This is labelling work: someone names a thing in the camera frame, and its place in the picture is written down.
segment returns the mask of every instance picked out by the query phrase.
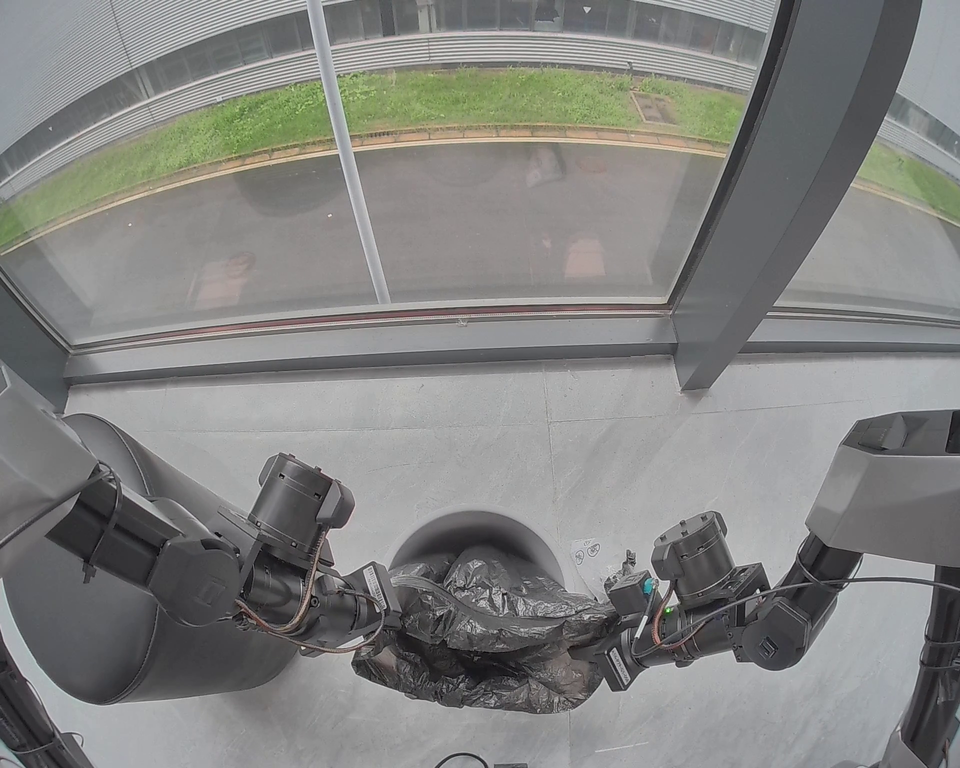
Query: green lawn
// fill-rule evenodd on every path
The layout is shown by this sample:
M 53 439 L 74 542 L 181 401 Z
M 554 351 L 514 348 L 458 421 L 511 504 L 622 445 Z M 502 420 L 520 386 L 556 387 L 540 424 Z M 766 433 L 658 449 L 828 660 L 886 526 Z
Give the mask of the green lawn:
M 631 87 L 668 96 L 678 126 L 730 142 L 744 97 L 694 85 L 571 69 L 362 73 L 340 78 L 350 129 L 369 133 L 432 126 L 554 124 L 639 128 Z M 319 82 L 232 99 L 77 162 L 0 206 L 0 247 L 71 211 L 201 163 L 332 136 Z M 917 160 L 874 146 L 863 178 L 960 219 L 960 188 Z

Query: black plastic bag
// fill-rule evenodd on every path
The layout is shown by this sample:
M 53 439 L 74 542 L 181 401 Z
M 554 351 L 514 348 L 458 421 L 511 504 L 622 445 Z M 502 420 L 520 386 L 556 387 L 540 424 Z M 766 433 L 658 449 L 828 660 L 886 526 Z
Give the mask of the black plastic bag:
M 578 707 L 603 680 L 568 649 L 605 636 L 613 606 L 565 591 L 521 558 L 475 546 L 391 577 L 401 627 L 354 655 L 367 680 L 445 707 L 536 714 Z

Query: barcode sticker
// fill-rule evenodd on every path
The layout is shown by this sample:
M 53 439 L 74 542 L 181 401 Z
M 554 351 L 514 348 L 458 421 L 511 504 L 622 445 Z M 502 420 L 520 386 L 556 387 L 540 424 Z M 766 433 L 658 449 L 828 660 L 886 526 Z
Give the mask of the barcode sticker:
M 627 665 L 623 663 L 623 657 L 620 656 L 620 652 L 616 650 L 616 648 L 611 648 L 607 652 L 607 658 L 610 659 L 613 669 L 616 670 L 616 676 L 620 678 L 623 687 L 627 687 L 627 685 L 630 684 L 630 675 L 627 673 Z
M 367 589 L 370 591 L 373 599 L 376 600 L 380 610 L 387 610 L 387 601 L 383 597 L 383 589 L 380 588 L 380 580 L 376 578 L 376 569 L 368 565 L 363 569 L 363 578 L 367 582 Z

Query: white pole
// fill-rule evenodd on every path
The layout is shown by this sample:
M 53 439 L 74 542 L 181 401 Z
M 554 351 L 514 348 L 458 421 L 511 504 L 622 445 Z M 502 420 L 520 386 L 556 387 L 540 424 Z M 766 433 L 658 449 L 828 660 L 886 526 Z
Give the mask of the white pole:
M 373 282 L 377 302 L 389 304 L 390 292 L 387 290 L 387 278 L 383 274 L 380 253 L 376 249 L 373 225 L 370 223 L 367 201 L 363 196 L 360 174 L 357 172 L 357 162 L 353 157 L 353 146 L 350 144 L 350 131 L 347 127 L 347 117 L 344 115 L 344 103 L 340 99 L 340 88 L 337 85 L 337 72 L 333 67 L 333 54 L 330 53 L 330 37 L 326 33 L 322 0 L 306 0 L 306 12 L 310 17 L 310 31 L 313 33 L 313 45 L 317 50 L 320 79 L 324 84 L 326 110 L 330 113 L 333 137 L 337 142 L 337 153 L 340 155 L 340 166 L 344 169 L 350 205 L 353 206 L 353 218 L 360 233 L 363 253 L 367 257 L 367 269 L 370 270 L 370 279 Z

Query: asphalt pavement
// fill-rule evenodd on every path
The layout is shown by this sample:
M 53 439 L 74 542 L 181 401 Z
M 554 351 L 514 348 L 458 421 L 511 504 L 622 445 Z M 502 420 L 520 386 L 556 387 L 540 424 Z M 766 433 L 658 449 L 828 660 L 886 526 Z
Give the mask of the asphalt pavement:
M 357 164 L 393 301 L 662 301 L 722 160 L 531 142 L 374 150 Z M 955 228 L 852 190 L 785 297 L 948 311 L 955 243 Z M 74 342 L 375 303 L 336 156 L 150 195 L 4 266 Z

